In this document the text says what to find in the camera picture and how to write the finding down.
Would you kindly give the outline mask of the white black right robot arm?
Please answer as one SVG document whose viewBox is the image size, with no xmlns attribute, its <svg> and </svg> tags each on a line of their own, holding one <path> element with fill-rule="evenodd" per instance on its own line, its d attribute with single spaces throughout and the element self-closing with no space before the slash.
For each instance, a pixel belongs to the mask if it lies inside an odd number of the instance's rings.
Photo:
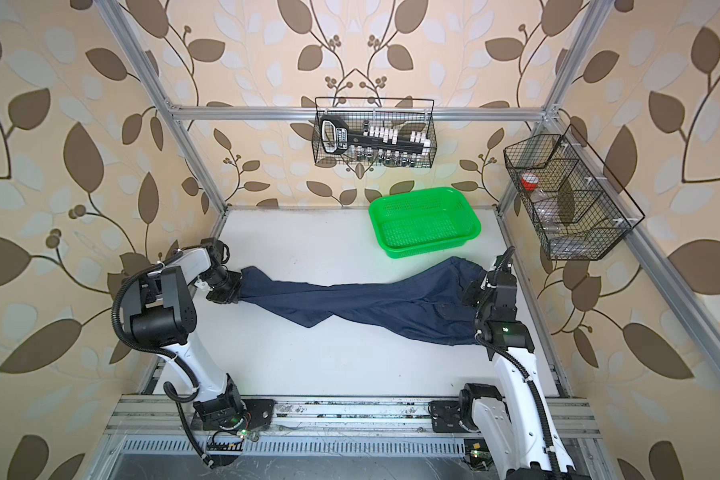
<svg viewBox="0 0 720 480">
<path fill-rule="evenodd" d="M 538 376 L 536 347 L 517 319 L 515 248 L 497 257 L 464 302 L 475 308 L 474 339 L 486 349 L 498 384 L 467 384 L 460 393 L 463 427 L 487 445 L 500 479 L 587 479 L 554 425 Z"/>
</svg>

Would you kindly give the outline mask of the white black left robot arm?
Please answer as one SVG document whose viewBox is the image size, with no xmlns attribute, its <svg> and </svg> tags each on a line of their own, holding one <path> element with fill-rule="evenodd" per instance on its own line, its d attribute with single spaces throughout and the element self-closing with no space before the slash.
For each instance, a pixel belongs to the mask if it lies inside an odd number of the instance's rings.
<svg viewBox="0 0 720 480">
<path fill-rule="evenodd" d="M 242 275 L 227 269 L 229 247 L 206 238 L 197 247 L 179 249 L 164 262 L 127 278 L 115 294 L 111 322 L 129 348 L 157 355 L 184 375 L 190 392 L 163 383 L 165 395 L 179 407 L 190 404 L 206 429 L 233 431 L 244 426 L 247 408 L 239 390 L 213 361 L 195 330 L 198 315 L 190 286 L 207 287 L 216 304 L 238 301 Z"/>
</svg>

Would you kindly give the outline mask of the green perforated plastic basket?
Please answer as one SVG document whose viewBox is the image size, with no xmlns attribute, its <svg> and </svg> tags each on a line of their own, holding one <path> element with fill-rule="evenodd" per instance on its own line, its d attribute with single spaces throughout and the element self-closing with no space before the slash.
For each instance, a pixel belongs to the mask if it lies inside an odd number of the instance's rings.
<svg viewBox="0 0 720 480">
<path fill-rule="evenodd" d="M 392 259 L 460 247 L 482 230 L 465 196 L 448 187 L 383 197 L 368 213 L 379 246 Z"/>
</svg>

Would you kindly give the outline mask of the dark blue denim trousers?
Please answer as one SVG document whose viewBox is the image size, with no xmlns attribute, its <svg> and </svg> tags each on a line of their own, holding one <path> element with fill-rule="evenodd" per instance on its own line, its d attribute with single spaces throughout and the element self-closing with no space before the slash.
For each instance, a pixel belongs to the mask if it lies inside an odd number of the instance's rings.
<svg viewBox="0 0 720 480">
<path fill-rule="evenodd" d="M 470 345 L 476 308 L 463 302 L 487 271 L 450 257 L 412 277 L 387 284 L 315 285 L 275 281 L 256 267 L 242 272 L 239 299 L 312 328 L 333 317 L 384 328 L 409 340 Z"/>
</svg>

